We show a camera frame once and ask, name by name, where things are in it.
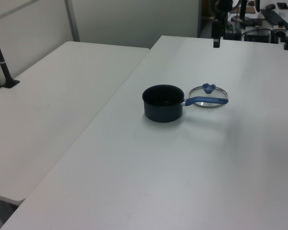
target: metal rim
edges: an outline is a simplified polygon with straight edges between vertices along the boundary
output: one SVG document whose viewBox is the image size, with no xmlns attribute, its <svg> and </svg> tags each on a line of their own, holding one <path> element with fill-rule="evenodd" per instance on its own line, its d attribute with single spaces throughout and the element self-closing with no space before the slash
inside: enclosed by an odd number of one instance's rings
<svg viewBox="0 0 288 230">
<path fill-rule="evenodd" d="M 196 91 L 196 90 L 200 90 L 200 89 L 203 89 L 202 86 L 198 86 L 198 87 L 195 87 L 194 89 L 192 89 L 190 92 L 189 92 L 189 98 L 191 98 L 191 94 Z M 228 94 L 225 90 L 219 88 L 219 87 L 216 87 L 215 90 L 218 90 L 220 92 L 222 92 L 224 95 L 225 95 L 225 98 L 228 99 Z M 216 105 L 212 105 L 212 106 L 205 106 L 205 105 L 200 105 L 200 104 L 197 104 L 197 103 L 194 103 L 193 105 L 197 106 L 197 107 L 200 107 L 200 108 L 205 108 L 205 109 L 214 109 L 214 108 L 219 108 L 219 107 L 222 107 L 224 106 L 225 104 L 216 104 Z"/>
</svg>

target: keyboard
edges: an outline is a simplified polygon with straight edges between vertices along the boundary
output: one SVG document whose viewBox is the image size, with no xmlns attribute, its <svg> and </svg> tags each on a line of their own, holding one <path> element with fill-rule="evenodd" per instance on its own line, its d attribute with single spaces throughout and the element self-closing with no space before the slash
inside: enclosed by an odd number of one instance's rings
<svg viewBox="0 0 288 230">
<path fill-rule="evenodd" d="M 260 10 L 261 13 L 263 13 L 265 19 L 271 24 L 271 25 L 278 25 L 279 22 L 284 23 L 284 27 L 286 30 L 288 30 L 288 23 L 281 17 L 279 16 L 275 11 L 272 10 Z"/>
</svg>

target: table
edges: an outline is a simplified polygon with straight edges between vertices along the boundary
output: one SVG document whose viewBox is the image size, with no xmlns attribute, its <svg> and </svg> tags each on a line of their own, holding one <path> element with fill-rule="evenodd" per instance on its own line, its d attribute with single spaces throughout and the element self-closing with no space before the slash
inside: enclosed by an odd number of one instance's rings
<svg viewBox="0 0 288 230">
<path fill-rule="evenodd" d="M 0 89 L 0 199 L 19 205 L 148 49 L 67 42 Z"/>
<path fill-rule="evenodd" d="M 146 88 L 206 82 L 229 103 L 145 117 Z M 288 51 L 162 36 L 2 228 L 31 229 L 288 230 Z"/>
</svg>

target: lid knob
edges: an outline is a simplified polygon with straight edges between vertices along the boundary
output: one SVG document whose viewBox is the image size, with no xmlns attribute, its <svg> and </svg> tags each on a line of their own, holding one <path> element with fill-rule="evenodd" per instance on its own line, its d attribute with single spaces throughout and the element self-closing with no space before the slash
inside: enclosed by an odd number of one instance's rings
<svg viewBox="0 0 288 230">
<path fill-rule="evenodd" d="M 216 85 L 209 85 L 208 83 L 205 83 L 202 87 L 207 94 L 211 94 L 216 89 Z"/>
</svg>

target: computer mouse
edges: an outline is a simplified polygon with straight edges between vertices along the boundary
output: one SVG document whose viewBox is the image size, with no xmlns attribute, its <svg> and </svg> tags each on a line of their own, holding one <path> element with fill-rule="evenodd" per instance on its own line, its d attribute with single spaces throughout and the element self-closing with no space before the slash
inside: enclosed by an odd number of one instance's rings
<svg viewBox="0 0 288 230">
<path fill-rule="evenodd" d="M 275 9 L 275 4 L 270 4 L 265 7 L 266 10 L 273 10 Z"/>
</svg>

